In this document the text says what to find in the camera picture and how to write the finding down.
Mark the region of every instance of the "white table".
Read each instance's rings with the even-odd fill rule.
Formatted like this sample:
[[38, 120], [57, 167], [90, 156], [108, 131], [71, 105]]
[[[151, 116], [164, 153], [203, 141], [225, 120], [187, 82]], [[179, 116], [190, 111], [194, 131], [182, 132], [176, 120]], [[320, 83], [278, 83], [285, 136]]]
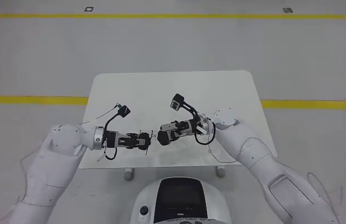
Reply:
[[[251, 74], [247, 71], [210, 72], [157, 72], [100, 74], [92, 85], [90, 98], [83, 121], [94, 120], [119, 102], [127, 105], [131, 113], [125, 118], [117, 117], [108, 126], [109, 130], [120, 133], [157, 133], [162, 124], [174, 120], [191, 119], [191, 115], [181, 109], [170, 108], [176, 93], [200, 113], [213, 114], [217, 109], [231, 107], [238, 118], [253, 127], [261, 139], [276, 156], [276, 150], [264, 116], [260, 99]], [[86, 129], [104, 126], [116, 113], [108, 113], [98, 120], [85, 124]], [[211, 144], [212, 152], [221, 161], [232, 161], [217, 141]], [[107, 149], [113, 155], [114, 149]], [[168, 146], [161, 146], [153, 138], [146, 155], [137, 148], [118, 148], [117, 157], [110, 161], [102, 158], [103, 151], [87, 151], [80, 169], [175, 167], [175, 166], [224, 166], [208, 153], [208, 147], [199, 145], [194, 137], [184, 137]]]

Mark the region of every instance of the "circular button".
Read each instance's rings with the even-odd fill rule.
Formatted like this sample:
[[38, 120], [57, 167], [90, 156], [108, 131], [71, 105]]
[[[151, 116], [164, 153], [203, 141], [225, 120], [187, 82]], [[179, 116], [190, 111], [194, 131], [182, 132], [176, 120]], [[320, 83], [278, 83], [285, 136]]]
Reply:
[[140, 214], [145, 216], [146, 214], [148, 214], [148, 207], [147, 206], [142, 206], [139, 210]]

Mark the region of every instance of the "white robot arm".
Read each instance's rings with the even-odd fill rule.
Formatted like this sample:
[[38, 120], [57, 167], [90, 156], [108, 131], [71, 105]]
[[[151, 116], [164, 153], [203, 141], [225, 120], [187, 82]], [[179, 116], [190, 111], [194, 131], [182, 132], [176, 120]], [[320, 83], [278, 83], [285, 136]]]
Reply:
[[330, 206], [311, 184], [293, 169], [279, 163], [258, 135], [231, 110], [213, 116], [216, 139], [227, 153], [259, 181], [266, 202], [284, 223], [338, 223]]
[[[125, 117], [129, 114], [126, 106], [118, 107], [120, 110], [114, 117]], [[95, 127], [88, 132], [75, 125], [52, 127], [27, 172], [25, 196], [16, 205], [10, 224], [47, 223], [87, 148], [101, 150], [103, 146], [128, 149], [137, 147], [146, 150], [151, 144], [148, 133], [120, 134], [106, 129], [107, 124], [104, 128]]]
[[[259, 181], [266, 202], [284, 223], [337, 224], [330, 206], [319, 196], [311, 184], [300, 174], [275, 160], [265, 143], [242, 120], [238, 120], [231, 108], [217, 110], [211, 118], [197, 111], [177, 94], [171, 107], [184, 108], [193, 119], [172, 122], [161, 126], [158, 141], [170, 144], [183, 136], [195, 135], [197, 143], [208, 145], [214, 138], [227, 153], [243, 164]], [[213, 138], [202, 143], [197, 134], [212, 134]]]

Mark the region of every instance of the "black screen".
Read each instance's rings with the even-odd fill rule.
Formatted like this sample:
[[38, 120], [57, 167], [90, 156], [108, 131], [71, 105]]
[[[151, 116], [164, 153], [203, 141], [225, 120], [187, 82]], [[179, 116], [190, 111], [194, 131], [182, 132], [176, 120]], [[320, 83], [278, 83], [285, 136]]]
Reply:
[[153, 223], [173, 218], [208, 218], [202, 184], [192, 178], [161, 181]]

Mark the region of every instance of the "table leg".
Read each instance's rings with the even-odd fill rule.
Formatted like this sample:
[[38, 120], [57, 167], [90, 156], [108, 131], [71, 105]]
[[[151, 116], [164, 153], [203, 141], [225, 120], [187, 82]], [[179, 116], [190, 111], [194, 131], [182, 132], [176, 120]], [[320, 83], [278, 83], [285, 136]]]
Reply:
[[134, 178], [134, 168], [126, 168], [124, 169], [124, 180], [131, 181]]
[[225, 167], [224, 166], [215, 166], [216, 175], [219, 178], [225, 177]]

